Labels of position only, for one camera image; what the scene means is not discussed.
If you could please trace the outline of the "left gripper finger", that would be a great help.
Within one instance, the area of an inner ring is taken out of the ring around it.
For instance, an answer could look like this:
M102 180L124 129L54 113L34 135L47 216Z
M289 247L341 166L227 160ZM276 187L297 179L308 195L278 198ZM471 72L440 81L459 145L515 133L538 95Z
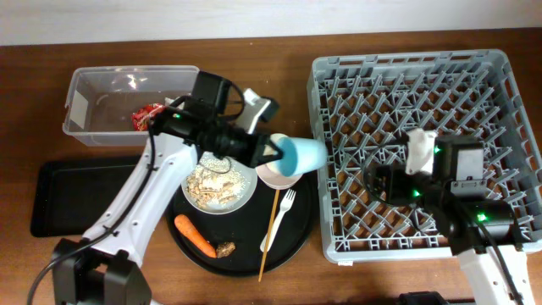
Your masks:
M270 151L279 151L281 150L283 152L283 150L281 149L280 147L280 144L279 144L279 140L281 139L282 135L281 134L272 134L272 135L264 135L263 136L263 144L264 144L264 148L263 148L263 152L264 153L267 153L267 152L270 152Z
M263 155L260 157L260 164L263 165L263 164L272 163L274 161L279 161L282 158L283 158L283 152L281 150L264 152Z

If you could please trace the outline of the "red snack wrapper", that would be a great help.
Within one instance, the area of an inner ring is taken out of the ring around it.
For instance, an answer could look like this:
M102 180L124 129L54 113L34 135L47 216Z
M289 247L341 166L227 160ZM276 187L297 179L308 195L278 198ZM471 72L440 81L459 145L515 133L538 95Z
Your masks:
M146 131L148 129L149 121L162 112L164 108L165 106L163 104L151 103L134 112L130 116L134 131Z

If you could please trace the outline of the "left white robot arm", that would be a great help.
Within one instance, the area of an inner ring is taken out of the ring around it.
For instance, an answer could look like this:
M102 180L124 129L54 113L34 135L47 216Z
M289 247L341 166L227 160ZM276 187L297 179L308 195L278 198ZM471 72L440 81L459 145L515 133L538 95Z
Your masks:
M231 91L241 111L224 110ZM164 107L148 126L144 151L128 180L78 242L62 239L43 269L53 276L57 304L152 304L141 265L158 221L203 152L249 168L282 158L264 155L272 142L258 133L279 108L271 97L240 91L232 81L199 72L189 96Z

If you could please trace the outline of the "cream plastic cup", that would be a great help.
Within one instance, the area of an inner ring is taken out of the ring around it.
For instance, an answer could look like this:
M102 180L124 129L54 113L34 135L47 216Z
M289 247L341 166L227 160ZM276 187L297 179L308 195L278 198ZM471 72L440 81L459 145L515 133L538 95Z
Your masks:
M279 140L282 139L282 138L285 138L286 135L285 134L282 134L282 133L274 133L270 136L270 140L271 142L273 142L274 144L278 145L279 144ZM274 155L275 154L275 150L273 148L271 148L271 146L267 145L264 149L264 155L267 156L267 155ZM270 163L267 163L266 166L268 167L268 169L270 171L272 171L273 173L277 174L277 175L280 175L280 170L279 170L279 161L273 161L273 162L270 162Z

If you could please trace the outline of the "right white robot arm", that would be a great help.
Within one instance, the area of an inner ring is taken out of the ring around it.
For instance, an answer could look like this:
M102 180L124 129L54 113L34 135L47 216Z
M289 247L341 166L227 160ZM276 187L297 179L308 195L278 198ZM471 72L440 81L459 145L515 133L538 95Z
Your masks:
M509 203L485 194L482 142L415 130L392 143L407 148L406 164L372 166L374 149L361 167L368 197L430 214L477 304L534 303L517 216Z

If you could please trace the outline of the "white tissue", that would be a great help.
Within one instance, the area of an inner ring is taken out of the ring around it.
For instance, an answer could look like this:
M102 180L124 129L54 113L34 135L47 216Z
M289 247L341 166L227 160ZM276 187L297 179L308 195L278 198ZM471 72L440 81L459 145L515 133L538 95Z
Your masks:
M164 98L164 101L165 101L165 105L169 106L174 101L174 99L166 97Z

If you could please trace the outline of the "blue plastic cup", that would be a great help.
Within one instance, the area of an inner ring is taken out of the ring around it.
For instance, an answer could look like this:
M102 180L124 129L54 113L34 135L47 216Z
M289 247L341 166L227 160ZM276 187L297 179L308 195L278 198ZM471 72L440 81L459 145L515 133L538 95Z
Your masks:
M315 139L283 137L277 146L283 152L283 158L277 165L283 176L302 175L320 169L328 159L327 147Z

